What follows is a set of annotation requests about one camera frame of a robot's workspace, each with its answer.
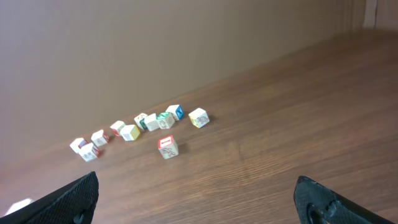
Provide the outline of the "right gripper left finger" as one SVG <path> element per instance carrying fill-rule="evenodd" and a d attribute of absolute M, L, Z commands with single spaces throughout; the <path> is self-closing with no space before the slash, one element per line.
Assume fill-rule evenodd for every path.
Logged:
<path fill-rule="evenodd" d="M 1 218 L 1 224 L 91 224 L 99 198 L 96 172 Z"/>

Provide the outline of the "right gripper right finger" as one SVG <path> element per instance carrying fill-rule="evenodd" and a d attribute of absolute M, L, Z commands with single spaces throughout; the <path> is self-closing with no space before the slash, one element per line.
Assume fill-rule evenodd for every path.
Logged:
<path fill-rule="evenodd" d="M 301 224 L 393 224 L 303 175 L 295 185 L 294 203 Z"/>

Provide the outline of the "wooden block red letter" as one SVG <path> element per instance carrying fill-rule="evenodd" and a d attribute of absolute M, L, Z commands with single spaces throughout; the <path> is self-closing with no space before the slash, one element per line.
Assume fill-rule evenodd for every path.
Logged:
<path fill-rule="evenodd" d="M 123 127 L 125 127 L 125 125 L 126 124 L 124 121 L 116 121 L 110 126 L 110 129 L 112 130 L 115 136 L 120 137 L 121 130 Z"/>

